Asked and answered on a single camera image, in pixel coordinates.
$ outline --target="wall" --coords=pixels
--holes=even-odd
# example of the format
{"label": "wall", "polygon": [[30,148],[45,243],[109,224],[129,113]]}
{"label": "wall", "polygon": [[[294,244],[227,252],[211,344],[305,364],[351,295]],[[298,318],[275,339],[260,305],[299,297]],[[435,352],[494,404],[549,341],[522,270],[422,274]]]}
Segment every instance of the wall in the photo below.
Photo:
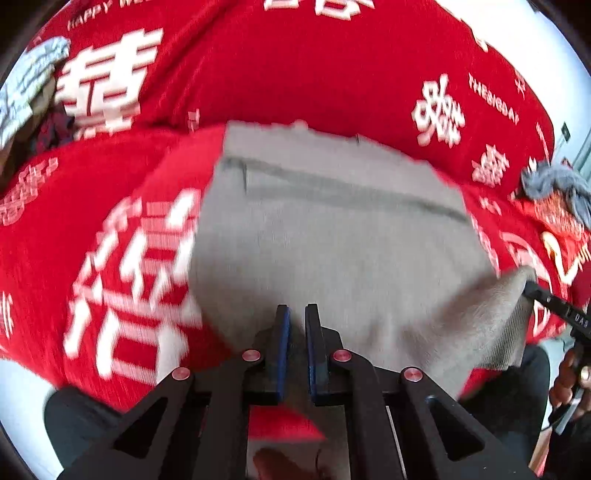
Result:
{"label": "wall", "polygon": [[523,75],[546,108],[556,141],[563,122],[570,141],[558,155],[573,161],[591,128],[591,76],[556,26],[526,0],[437,0],[469,24]]}

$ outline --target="gray cloth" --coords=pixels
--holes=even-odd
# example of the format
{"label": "gray cloth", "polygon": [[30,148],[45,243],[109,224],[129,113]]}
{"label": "gray cloth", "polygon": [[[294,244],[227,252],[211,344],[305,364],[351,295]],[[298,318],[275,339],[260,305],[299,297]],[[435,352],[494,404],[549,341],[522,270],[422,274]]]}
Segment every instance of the gray cloth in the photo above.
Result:
{"label": "gray cloth", "polygon": [[536,171],[524,168],[521,185],[531,200],[545,199],[554,189],[564,193],[570,213],[579,223],[591,231],[591,187],[579,172],[560,163],[547,160],[538,163]]}
{"label": "gray cloth", "polygon": [[460,193],[427,164],[365,141],[232,124],[190,289],[237,350],[289,305],[287,401],[342,441],[342,419],[337,428],[306,403],[308,303],[345,348],[379,367],[420,367],[457,396],[475,366],[519,364],[532,279],[528,267],[495,277]]}

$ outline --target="light blue patterned fabric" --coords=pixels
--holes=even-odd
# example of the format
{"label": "light blue patterned fabric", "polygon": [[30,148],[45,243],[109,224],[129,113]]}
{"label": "light blue patterned fabric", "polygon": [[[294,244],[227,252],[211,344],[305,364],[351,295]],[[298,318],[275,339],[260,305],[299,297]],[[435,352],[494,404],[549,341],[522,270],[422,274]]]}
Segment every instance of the light blue patterned fabric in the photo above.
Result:
{"label": "light blue patterned fabric", "polygon": [[48,82],[54,65],[70,54],[70,41],[51,38],[24,52],[0,89],[0,150],[33,115],[30,103]]}

